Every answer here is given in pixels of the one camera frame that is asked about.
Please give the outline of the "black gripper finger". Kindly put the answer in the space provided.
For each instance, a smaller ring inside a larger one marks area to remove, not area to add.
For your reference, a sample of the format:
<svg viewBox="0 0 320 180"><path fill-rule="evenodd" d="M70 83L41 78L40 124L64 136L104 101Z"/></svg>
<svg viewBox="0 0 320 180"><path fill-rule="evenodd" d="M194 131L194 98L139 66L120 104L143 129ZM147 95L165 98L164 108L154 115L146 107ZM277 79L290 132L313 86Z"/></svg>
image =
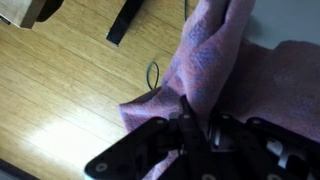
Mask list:
<svg viewBox="0 0 320 180"><path fill-rule="evenodd" d="M185 151L191 157L196 157L202 154L202 131L196 122L195 115L190 107L187 98L180 98L182 105L182 114L179 116L179 128L182 133L183 144Z"/></svg>

